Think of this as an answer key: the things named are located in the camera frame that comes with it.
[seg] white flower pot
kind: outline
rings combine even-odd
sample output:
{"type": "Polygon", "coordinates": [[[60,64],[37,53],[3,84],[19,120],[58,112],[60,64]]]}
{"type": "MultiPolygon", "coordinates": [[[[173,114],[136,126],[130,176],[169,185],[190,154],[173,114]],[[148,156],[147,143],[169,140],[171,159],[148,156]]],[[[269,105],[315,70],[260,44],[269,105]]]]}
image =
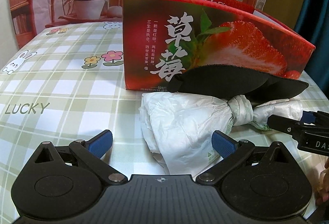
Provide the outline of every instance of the white flower pot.
{"type": "Polygon", "coordinates": [[[74,1],[74,10],[78,19],[96,20],[101,16],[105,0],[74,1]]]}
{"type": "Polygon", "coordinates": [[[107,10],[108,18],[122,18],[122,7],[121,6],[111,6],[107,10]]]}

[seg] green checkered tablecloth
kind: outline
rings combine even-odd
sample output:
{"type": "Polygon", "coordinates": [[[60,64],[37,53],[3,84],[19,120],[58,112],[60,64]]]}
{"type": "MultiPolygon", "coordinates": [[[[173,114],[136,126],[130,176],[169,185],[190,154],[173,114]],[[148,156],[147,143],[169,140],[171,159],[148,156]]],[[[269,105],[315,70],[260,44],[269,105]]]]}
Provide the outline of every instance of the green checkered tablecloth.
{"type": "MultiPolygon", "coordinates": [[[[114,144],[103,157],[105,162],[128,178],[163,174],[141,133],[142,92],[125,89],[124,60],[118,60],[122,50],[121,23],[49,28],[0,72],[0,224],[18,217],[10,189],[42,141],[68,145],[110,129],[114,144]]],[[[304,109],[328,111],[329,101],[310,77],[303,73],[301,80],[310,83],[299,95],[304,109]]],[[[316,182],[323,169],[324,157],[297,150],[297,143],[288,135],[244,125],[234,127],[231,136],[259,146],[284,142],[311,182],[316,182]]],[[[314,209],[312,200],[307,214],[314,209]]]]}

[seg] blue gripper pad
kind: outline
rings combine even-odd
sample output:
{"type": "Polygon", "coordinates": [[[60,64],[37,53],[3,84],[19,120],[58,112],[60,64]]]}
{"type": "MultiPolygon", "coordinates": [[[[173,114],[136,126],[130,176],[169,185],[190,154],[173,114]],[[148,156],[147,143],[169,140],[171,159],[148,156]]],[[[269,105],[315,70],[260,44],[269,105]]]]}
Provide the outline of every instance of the blue gripper pad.
{"type": "Polygon", "coordinates": [[[239,143],[236,140],[230,138],[219,130],[216,130],[213,133],[211,143],[215,151],[223,158],[234,153],[239,147],[239,143]]]}
{"type": "Polygon", "coordinates": [[[96,157],[101,158],[112,147],[112,144],[112,132],[109,130],[104,130],[97,136],[86,141],[85,148],[96,157]]]}
{"type": "Polygon", "coordinates": [[[312,112],[303,111],[303,116],[300,121],[306,124],[312,124],[315,122],[315,116],[312,112]]]}

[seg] finger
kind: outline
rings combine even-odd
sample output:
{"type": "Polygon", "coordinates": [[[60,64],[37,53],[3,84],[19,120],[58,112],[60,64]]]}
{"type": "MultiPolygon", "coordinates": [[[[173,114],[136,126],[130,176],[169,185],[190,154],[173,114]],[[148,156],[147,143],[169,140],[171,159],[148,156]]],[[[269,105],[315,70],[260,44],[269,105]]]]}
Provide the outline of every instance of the finger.
{"type": "Polygon", "coordinates": [[[322,204],[323,204],[323,199],[322,199],[322,197],[317,198],[317,200],[315,201],[315,204],[316,204],[317,206],[322,205],[322,204]]]}
{"type": "Polygon", "coordinates": [[[324,191],[324,189],[318,191],[315,193],[315,199],[321,199],[322,200],[322,197],[325,196],[326,192],[324,191]]]}
{"type": "Polygon", "coordinates": [[[327,158],[324,168],[329,168],[329,158],[327,158]]]}
{"type": "Polygon", "coordinates": [[[320,190],[319,192],[316,193],[316,198],[323,198],[329,195],[328,192],[326,192],[324,189],[320,190]]]}
{"type": "Polygon", "coordinates": [[[322,201],[325,203],[328,200],[329,200],[329,193],[326,192],[324,195],[322,195],[322,201]]]}
{"type": "Polygon", "coordinates": [[[329,174],[325,174],[323,177],[323,189],[329,192],[329,174]]]}

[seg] white rabbit cartoon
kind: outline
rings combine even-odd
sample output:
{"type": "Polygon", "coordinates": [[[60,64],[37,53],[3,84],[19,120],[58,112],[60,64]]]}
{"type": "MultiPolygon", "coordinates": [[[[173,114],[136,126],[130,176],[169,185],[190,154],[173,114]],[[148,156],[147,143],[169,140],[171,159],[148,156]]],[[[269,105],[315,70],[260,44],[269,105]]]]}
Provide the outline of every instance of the white rabbit cartoon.
{"type": "Polygon", "coordinates": [[[26,50],[19,54],[19,56],[16,59],[12,60],[9,64],[7,64],[7,66],[2,71],[8,72],[8,74],[12,74],[24,63],[25,60],[36,55],[36,52],[33,52],[31,54],[28,54],[28,52],[29,51],[26,50]]]}

